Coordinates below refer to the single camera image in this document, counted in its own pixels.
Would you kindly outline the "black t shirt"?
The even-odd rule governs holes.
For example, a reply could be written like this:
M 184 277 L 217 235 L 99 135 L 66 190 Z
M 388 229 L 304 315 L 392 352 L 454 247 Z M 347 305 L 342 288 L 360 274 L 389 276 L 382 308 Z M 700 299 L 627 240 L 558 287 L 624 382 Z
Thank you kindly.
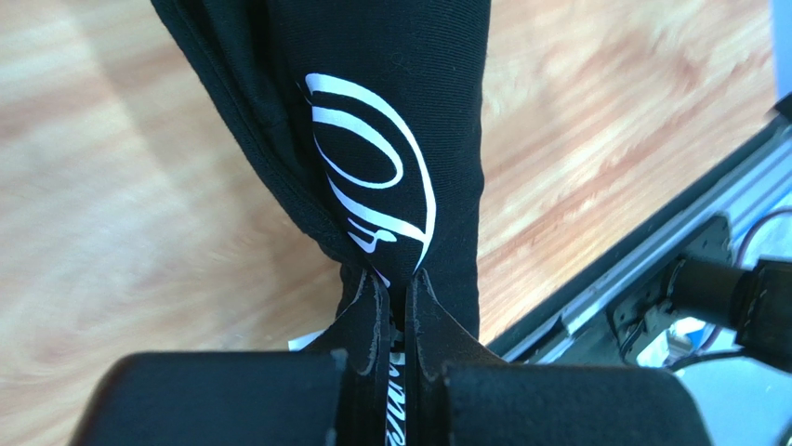
M 480 331 L 487 1 L 157 1 L 225 125 L 339 263 L 339 309 L 379 279 L 390 321 L 425 272 Z

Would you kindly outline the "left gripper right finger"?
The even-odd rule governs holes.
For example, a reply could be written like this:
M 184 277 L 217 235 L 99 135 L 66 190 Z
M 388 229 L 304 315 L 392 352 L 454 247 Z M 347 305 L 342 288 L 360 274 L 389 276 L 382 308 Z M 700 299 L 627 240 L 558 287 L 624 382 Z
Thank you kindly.
M 420 269 L 405 299 L 406 440 L 409 445 L 450 445 L 453 388 L 449 371 L 470 365 L 503 365 L 439 302 Z

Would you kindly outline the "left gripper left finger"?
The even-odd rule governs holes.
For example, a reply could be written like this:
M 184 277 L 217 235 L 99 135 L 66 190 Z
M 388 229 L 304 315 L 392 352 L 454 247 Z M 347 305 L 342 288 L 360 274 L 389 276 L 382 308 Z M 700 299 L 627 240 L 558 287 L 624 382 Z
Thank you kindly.
M 347 277 L 346 307 L 306 346 L 310 352 L 344 350 L 335 430 L 337 445 L 383 445 L 389 381 L 389 294 L 377 274 Z

